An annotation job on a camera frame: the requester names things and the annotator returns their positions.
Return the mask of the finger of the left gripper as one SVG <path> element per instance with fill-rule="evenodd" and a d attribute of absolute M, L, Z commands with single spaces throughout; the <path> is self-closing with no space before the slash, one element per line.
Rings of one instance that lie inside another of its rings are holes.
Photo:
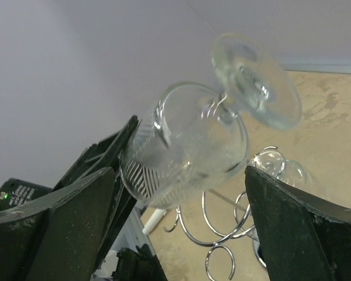
<path fill-rule="evenodd" d="M 102 166 L 101 168 L 111 172 L 111 176 L 103 182 L 103 187 L 107 189 L 108 194 L 103 196 L 107 205 L 103 207 L 102 217 L 97 229 L 97 266 L 102 265 L 104 258 L 137 203 L 137 199 L 127 190 L 119 172 L 109 166 Z"/>
<path fill-rule="evenodd" d="M 58 181 L 53 190 L 62 189 L 102 167 L 113 167 L 116 171 L 118 169 L 118 157 L 137 128 L 138 123 L 138 117 L 133 115 L 120 131 L 86 148 Z"/>

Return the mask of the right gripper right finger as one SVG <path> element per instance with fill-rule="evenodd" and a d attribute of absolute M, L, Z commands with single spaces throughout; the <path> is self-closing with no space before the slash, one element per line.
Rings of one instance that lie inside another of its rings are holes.
<path fill-rule="evenodd" d="M 351 209 L 247 166 L 245 187 L 270 280 L 351 280 Z"/>

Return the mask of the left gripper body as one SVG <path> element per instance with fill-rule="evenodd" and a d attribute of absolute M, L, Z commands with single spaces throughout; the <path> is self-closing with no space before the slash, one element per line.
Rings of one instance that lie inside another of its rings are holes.
<path fill-rule="evenodd" d="M 137 246 L 135 250 L 121 248 L 110 250 L 92 280 L 117 281 L 166 281 L 160 261 L 148 244 Z"/>

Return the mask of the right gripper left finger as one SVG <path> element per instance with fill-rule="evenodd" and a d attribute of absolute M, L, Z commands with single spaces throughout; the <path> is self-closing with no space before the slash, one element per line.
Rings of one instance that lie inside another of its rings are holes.
<path fill-rule="evenodd" d="M 0 212 L 0 280 L 90 280 L 113 193 L 105 167 Z"/>

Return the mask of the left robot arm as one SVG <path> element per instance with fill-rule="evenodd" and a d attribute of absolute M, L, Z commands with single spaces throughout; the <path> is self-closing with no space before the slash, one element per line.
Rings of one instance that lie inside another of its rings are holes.
<path fill-rule="evenodd" d="M 90 280 L 136 205 L 119 177 L 132 116 L 91 145 L 53 187 L 11 178 L 0 188 L 0 280 Z"/>

